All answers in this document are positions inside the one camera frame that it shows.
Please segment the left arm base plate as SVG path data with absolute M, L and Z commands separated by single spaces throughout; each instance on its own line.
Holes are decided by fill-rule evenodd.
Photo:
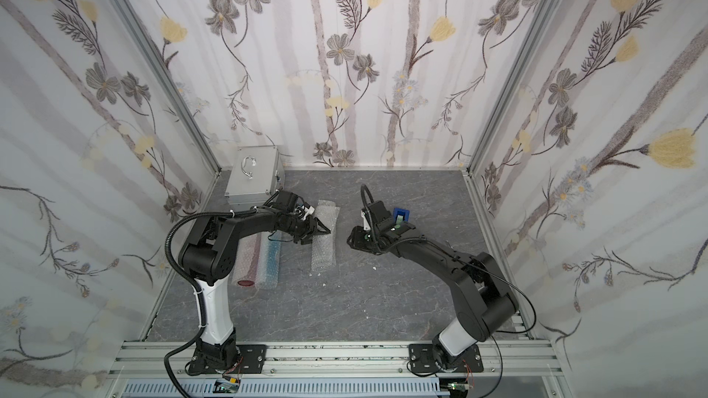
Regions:
M 224 373 L 260 374 L 267 356 L 267 345 L 202 344 L 185 365 L 189 375 Z

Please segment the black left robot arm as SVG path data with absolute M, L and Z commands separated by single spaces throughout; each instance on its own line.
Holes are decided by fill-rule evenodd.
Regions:
M 235 267 L 238 244 L 260 233 L 284 232 L 296 244 L 311 244 L 332 233 L 315 216 L 315 208 L 300 195 L 277 191 L 261 206 L 245 211 L 207 211 L 177 221 L 164 241 L 164 253 L 173 271 L 187 281 L 195 295 L 197 333 L 177 348 L 210 345 L 222 348 L 235 334 L 225 279 Z

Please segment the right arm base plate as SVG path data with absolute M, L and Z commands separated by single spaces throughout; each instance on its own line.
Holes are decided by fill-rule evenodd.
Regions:
M 415 375 L 438 373 L 484 372 L 482 357 L 477 345 L 470 346 L 457 356 L 448 355 L 441 345 L 415 343 L 407 346 L 407 368 Z

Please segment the blue tape dispenser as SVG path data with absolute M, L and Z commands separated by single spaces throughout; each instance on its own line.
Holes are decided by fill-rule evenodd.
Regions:
M 404 208 L 396 207 L 393 210 L 393 217 L 394 217 L 396 224 L 402 224 L 404 222 L 408 222 L 409 215 L 410 215 L 409 210 L 404 209 Z

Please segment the bubble wrap sheet stack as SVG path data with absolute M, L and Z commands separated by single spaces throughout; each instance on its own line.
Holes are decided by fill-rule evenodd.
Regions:
M 329 270 L 337 263 L 336 237 L 340 207 L 329 200 L 319 200 L 315 216 L 330 230 L 329 234 L 313 238 L 311 269 L 316 272 Z

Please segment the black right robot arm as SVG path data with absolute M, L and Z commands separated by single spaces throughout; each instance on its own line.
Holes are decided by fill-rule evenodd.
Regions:
M 441 361 L 457 359 L 485 342 L 519 310 L 519 300 L 495 259 L 486 252 L 466 254 L 419 234 L 413 226 L 397 224 L 386 230 L 355 227 L 350 248 L 369 254 L 394 254 L 440 278 L 449 287 L 455 318 L 433 338 Z

